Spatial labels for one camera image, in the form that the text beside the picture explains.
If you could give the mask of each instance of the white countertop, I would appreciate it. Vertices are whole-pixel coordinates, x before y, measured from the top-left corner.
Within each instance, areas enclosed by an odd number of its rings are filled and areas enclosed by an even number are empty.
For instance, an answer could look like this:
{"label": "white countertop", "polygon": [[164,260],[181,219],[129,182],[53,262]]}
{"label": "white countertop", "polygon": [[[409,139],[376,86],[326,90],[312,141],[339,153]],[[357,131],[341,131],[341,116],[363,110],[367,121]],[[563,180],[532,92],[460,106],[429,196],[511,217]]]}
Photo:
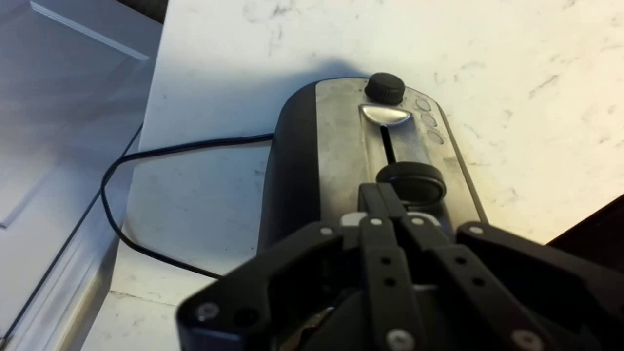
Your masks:
{"label": "white countertop", "polygon": [[[446,112],[487,219],[548,242],[624,194],[622,67],[618,0],[172,0],[140,149],[273,131],[296,88],[386,71]],[[140,166],[127,229],[203,268],[236,268],[255,250],[265,157]],[[173,311],[179,293],[142,262],[121,276],[158,276]],[[136,285],[115,293],[162,303]]]}

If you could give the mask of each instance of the silver metal panel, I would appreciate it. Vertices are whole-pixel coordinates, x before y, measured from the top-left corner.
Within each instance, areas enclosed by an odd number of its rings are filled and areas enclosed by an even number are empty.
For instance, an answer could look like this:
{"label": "silver metal panel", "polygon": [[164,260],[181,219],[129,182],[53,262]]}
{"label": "silver metal panel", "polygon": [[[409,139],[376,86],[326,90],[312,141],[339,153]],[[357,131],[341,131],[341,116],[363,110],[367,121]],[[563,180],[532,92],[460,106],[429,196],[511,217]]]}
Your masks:
{"label": "silver metal panel", "polygon": [[[359,184],[374,184],[388,164],[380,127],[361,110],[372,104],[365,86],[367,79],[326,81],[316,86],[322,219],[357,211]],[[411,120],[388,127],[396,162],[433,164],[443,172],[452,227],[485,221],[437,102],[407,88],[396,110],[411,114]]]}
{"label": "silver metal panel", "polygon": [[415,133],[417,137],[406,137],[409,133],[390,129],[392,147],[396,151],[396,160],[415,160],[421,159],[421,143],[429,162],[443,172],[446,184],[445,207],[452,229],[468,221],[485,221],[480,217],[480,203],[474,194],[470,194],[470,176],[464,174],[460,166],[460,153],[448,133],[448,123],[435,100],[429,96],[407,88],[404,102],[398,106],[402,110],[415,114]]}
{"label": "silver metal panel", "polygon": [[363,90],[363,81],[329,81],[316,86],[322,219],[355,213],[359,184],[374,182],[386,164],[378,127],[359,112]]}

